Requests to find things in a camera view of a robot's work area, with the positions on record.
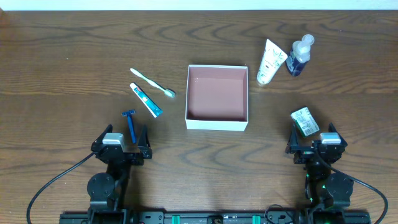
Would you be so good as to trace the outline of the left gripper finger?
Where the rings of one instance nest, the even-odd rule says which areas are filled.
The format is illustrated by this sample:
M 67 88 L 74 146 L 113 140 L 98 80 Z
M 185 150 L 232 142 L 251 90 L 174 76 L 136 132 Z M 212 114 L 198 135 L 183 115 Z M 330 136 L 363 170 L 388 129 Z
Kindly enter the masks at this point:
M 105 137 L 106 134 L 108 133 L 112 133 L 113 132 L 113 125 L 109 124 L 105 130 L 96 138 L 96 140 L 94 141 L 95 144 L 102 144 L 103 143 L 103 139 Z
M 137 146 L 142 153 L 150 153 L 150 143 L 147 136 L 147 126 L 144 125 Z

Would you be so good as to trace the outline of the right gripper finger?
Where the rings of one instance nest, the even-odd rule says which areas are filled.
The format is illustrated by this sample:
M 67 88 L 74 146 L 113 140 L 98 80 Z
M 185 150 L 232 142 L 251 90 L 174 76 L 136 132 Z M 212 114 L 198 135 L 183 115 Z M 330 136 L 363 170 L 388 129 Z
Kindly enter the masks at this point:
M 333 133 L 333 135 L 335 136 L 335 138 L 338 136 L 340 139 L 340 144 L 345 144 L 346 141 L 345 139 L 342 137 L 342 135 L 336 130 L 335 126 L 333 123 L 330 123 L 328 125 L 328 132 L 329 133 Z
M 295 123 L 292 124 L 292 129 L 290 132 L 290 137 L 286 147 L 286 153 L 295 153 L 299 147 L 297 131 Z

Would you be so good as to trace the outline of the green soap bar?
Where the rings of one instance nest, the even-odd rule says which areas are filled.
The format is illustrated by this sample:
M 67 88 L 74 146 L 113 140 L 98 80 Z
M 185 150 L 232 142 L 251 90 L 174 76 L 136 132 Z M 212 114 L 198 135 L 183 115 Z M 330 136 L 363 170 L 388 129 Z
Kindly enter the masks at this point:
M 301 108 L 290 114 L 298 130 L 304 138 L 317 133 L 320 128 L 307 107 Z

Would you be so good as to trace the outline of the blue disposable razor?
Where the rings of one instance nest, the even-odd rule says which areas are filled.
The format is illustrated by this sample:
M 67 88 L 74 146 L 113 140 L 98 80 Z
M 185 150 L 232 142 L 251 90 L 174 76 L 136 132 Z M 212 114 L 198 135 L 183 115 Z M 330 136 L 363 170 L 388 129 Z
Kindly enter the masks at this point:
M 128 126 L 129 126 L 129 132 L 130 132 L 131 141 L 132 141 L 133 144 L 135 144 L 135 143 L 137 142 L 136 134 L 135 134 L 135 129 L 134 129 L 133 118 L 132 118 L 132 116 L 133 116 L 135 113 L 136 113 L 135 110 L 128 110 L 128 111 L 125 111 L 125 112 L 122 112 L 122 113 L 121 113 L 121 115 L 122 115 L 123 117 L 126 117 L 126 118 L 127 118 L 127 124 L 128 124 Z

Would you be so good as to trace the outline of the teal toothpaste tube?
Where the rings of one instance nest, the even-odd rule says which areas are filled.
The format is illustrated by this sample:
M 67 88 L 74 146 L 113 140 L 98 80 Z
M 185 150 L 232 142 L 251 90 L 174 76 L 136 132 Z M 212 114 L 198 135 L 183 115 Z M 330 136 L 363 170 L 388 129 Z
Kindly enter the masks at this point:
M 138 85 L 132 82 L 129 86 L 137 95 L 137 97 L 143 102 L 154 118 L 157 118 L 163 113 L 163 111 L 146 95 L 143 90 L 140 89 Z

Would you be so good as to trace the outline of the blue soap pump bottle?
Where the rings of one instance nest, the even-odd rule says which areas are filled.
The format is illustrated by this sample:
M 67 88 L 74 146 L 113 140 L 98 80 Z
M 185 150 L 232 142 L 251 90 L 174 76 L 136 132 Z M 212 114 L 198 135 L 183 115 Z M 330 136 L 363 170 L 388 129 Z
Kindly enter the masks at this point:
M 315 38 L 311 34 L 305 34 L 301 40 L 295 41 L 286 59 L 286 66 L 293 77 L 299 76 L 310 60 L 311 46 Z

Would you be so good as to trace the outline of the white lotion tube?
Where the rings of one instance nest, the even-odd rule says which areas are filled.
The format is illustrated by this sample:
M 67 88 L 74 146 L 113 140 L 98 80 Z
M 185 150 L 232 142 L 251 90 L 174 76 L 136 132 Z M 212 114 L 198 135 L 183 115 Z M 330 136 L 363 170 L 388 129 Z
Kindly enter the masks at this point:
M 257 73 L 257 82 L 260 85 L 270 83 L 286 59 L 287 54 L 275 43 L 267 39 L 261 64 Z

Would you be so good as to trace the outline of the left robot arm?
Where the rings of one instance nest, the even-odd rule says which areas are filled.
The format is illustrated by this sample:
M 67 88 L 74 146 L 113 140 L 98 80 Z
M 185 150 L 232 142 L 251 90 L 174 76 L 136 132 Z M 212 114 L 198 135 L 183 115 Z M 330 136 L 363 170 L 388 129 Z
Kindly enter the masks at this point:
M 132 166 L 142 166 L 152 158 L 152 149 L 144 126 L 137 142 L 138 152 L 126 152 L 124 136 L 108 125 L 92 143 L 91 151 L 107 165 L 106 172 L 95 174 L 87 184 L 90 196 L 89 223 L 129 223 L 130 210 L 123 207 Z

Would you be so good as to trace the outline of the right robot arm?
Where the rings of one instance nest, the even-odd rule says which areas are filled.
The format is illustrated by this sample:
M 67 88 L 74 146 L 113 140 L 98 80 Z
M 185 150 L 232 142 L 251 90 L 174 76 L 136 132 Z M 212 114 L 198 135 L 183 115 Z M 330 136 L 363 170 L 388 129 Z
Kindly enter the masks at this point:
M 293 223 L 344 223 L 344 208 L 350 206 L 353 181 L 345 174 L 332 171 L 347 142 L 329 124 L 328 132 L 321 133 L 311 146 L 301 146 L 295 125 L 292 125 L 285 153 L 293 154 L 295 164 L 303 164 L 307 172 L 305 197 L 310 206 L 295 212 Z

